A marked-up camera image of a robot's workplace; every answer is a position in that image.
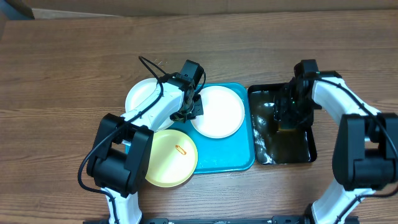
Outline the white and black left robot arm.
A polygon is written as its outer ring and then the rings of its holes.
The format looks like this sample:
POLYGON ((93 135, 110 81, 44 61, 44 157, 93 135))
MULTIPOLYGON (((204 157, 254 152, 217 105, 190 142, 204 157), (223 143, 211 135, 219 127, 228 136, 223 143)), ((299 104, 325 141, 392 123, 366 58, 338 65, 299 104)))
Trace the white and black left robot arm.
POLYGON ((109 218, 102 223, 142 223, 138 191, 146 177, 154 133, 166 120, 186 122, 203 114, 203 67, 187 60, 180 72, 155 78, 155 90, 133 110, 100 121, 92 150, 78 170, 78 183, 105 195, 109 218))

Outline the green and yellow sponge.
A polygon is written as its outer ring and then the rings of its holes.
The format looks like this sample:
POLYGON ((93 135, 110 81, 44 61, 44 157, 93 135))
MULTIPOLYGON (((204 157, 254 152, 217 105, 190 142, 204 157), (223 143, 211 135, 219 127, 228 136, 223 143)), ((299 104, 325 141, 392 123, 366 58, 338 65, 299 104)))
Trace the green and yellow sponge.
POLYGON ((294 123, 279 123, 278 132, 296 131, 300 126, 294 123))

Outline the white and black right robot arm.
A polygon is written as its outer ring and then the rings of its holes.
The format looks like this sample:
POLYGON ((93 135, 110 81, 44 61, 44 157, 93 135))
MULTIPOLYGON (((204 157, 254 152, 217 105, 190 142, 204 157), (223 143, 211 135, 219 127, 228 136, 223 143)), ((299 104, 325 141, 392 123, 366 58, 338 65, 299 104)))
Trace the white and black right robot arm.
POLYGON ((397 182, 397 114, 382 113, 351 91, 336 71, 319 71, 314 59, 294 67, 294 77, 274 97, 274 119, 281 128, 313 124, 324 109, 339 126, 332 158, 334 179, 307 207, 305 223, 358 223, 349 214, 366 198, 397 182))

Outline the white plate with ketchup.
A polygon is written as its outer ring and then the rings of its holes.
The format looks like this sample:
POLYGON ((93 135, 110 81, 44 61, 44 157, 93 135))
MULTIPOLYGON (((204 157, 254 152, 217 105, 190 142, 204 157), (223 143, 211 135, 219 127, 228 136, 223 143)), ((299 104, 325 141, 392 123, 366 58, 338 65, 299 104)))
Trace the white plate with ketchup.
POLYGON ((243 124, 245 111, 242 99, 225 86, 208 86, 200 92, 203 115, 191 120, 202 135, 221 139, 234 134, 243 124))

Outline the yellow plate with ketchup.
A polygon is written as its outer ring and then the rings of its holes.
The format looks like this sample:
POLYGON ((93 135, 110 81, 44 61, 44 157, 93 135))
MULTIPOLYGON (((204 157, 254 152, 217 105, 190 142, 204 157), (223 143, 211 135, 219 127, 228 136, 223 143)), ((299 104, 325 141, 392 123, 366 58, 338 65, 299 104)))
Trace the yellow plate with ketchup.
POLYGON ((174 129, 156 132, 146 180, 158 187, 176 187, 193 175, 197 162, 197 147, 188 135, 174 129))

